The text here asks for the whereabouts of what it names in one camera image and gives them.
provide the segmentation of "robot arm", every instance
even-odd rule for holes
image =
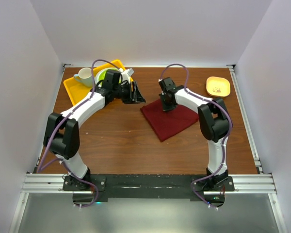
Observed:
[[[198,113],[201,132],[208,140],[209,163],[207,167],[207,175],[213,174],[222,163],[223,153],[226,154],[226,147],[224,148],[225,151],[223,151],[222,148],[222,140],[228,132],[229,123],[221,110],[209,102],[214,101],[226,110],[223,100],[213,100],[194,93],[194,95],[201,97],[201,99],[198,99],[188,94],[189,90],[185,90],[184,86],[176,87],[175,83],[169,77],[159,80],[159,85],[162,89],[160,97],[164,111],[173,110],[178,104],[180,104]],[[212,114],[217,114],[218,117],[213,118]],[[215,185],[227,177],[228,170],[225,156],[221,169],[212,179],[212,184]]]
[[[121,99],[124,104],[144,103],[136,81],[130,81],[131,69],[122,73],[116,70],[107,70],[105,79],[101,85],[97,85],[95,90],[91,90],[88,95],[77,105],[62,112],[61,114],[52,113],[48,117],[46,133],[44,137],[44,146],[46,147],[51,134],[56,126],[66,116],[69,116],[51,142],[49,150],[57,158],[64,161],[65,166],[78,178],[90,181],[90,169],[84,164],[79,154],[80,136],[79,128],[95,112],[104,108],[114,99]],[[88,185],[80,183],[79,189],[87,189]]]

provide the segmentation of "white enclosure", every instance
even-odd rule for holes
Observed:
[[[62,63],[236,64],[291,232],[291,0],[0,0],[0,232],[40,154]]]

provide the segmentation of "green object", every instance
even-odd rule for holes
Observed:
[[[107,72],[108,69],[118,70],[117,68],[107,68],[107,69],[103,70],[103,71],[99,74],[98,81],[105,79],[106,72]]]

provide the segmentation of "yellow tray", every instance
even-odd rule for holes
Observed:
[[[226,97],[231,93],[231,86],[227,79],[212,76],[207,78],[206,90],[211,96]]]
[[[125,67],[123,66],[122,62],[120,60],[114,60],[111,61],[114,65],[116,65],[119,68],[122,68],[125,70]],[[105,68],[114,67],[108,63],[94,68],[94,75],[96,75],[99,71]],[[88,94],[88,92],[92,89],[91,87],[84,86],[82,83],[76,81],[73,77],[66,79],[64,81],[64,86],[66,88],[66,91],[69,95],[69,98],[72,102],[72,105],[76,105],[78,102],[80,102],[84,97]]]

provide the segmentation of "black mounting plate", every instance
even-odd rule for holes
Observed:
[[[108,201],[108,198],[147,198],[147,199],[200,199],[193,193],[191,182],[205,175],[113,175],[91,174],[92,183],[98,187],[99,196],[97,201]],[[197,183],[195,189],[206,200],[213,200],[217,195],[204,195],[203,191],[210,191],[204,187],[205,183]],[[234,191],[232,177],[228,177],[214,187],[211,191]],[[64,191],[79,191],[77,187],[64,184]],[[73,199],[91,201],[89,194],[74,194]]]

